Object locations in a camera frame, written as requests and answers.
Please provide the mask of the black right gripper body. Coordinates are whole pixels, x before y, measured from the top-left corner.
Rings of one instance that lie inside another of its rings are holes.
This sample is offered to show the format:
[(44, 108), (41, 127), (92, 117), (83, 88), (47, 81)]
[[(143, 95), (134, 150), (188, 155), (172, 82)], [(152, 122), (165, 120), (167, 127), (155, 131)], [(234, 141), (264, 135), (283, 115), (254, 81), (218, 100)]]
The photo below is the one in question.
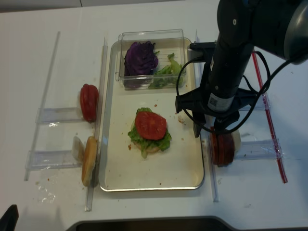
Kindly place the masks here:
[(252, 105), (256, 94), (239, 88), (236, 94), (230, 98), (221, 98), (215, 94), (204, 94), (202, 89), (196, 88), (190, 92), (176, 97), (176, 111), (186, 109), (195, 113), (225, 118), (238, 112), (247, 105)]

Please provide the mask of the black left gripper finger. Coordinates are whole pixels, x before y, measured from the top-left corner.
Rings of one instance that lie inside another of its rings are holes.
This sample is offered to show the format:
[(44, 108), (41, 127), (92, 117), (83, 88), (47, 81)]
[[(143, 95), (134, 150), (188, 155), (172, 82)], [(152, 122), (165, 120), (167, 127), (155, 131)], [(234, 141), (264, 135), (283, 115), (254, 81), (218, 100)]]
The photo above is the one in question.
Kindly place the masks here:
[(0, 219), (0, 231), (14, 231), (18, 218), (17, 205), (11, 205)]

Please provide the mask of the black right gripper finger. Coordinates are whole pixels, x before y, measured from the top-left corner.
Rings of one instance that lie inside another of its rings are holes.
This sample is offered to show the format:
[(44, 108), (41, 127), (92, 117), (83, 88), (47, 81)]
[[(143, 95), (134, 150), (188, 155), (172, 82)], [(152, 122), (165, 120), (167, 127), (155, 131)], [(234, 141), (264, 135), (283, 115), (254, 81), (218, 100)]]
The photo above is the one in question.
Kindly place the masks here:
[(192, 116), (194, 119), (193, 123), (194, 136), (198, 138), (202, 130), (201, 126), (199, 126), (198, 124), (201, 124), (202, 126), (206, 125), (205, 115), (200, 112), (193, 112)]
[(216, 117), (214, 121), (214, 131), (219, 132), (225, 131), (226, 128), (232, 123), (238, 121), (239, 115), (228, 115), (226, 117)]

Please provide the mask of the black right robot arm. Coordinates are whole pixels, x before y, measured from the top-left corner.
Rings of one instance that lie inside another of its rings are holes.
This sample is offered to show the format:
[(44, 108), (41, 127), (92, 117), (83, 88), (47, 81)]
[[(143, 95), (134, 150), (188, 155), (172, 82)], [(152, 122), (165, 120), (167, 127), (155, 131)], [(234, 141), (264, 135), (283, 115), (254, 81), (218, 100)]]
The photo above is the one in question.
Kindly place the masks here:
[(276, 72), (267, 72), (259, 91), (239, 87), (254, 47), (284, 59), (284, 66), (308, 58), (308, 3), (305, 0), (221, 0), (218, 4), (219, 35), (216, 42), (192, 43), (188, 63), (204, 63), (200, 86), (177, 95), (177, 112), (193, 121), (194, 135), (206, 129), (205, 116), (215, 118), (210, 132), (228, 134), (245, 118), (239, 111), (254, 109)]

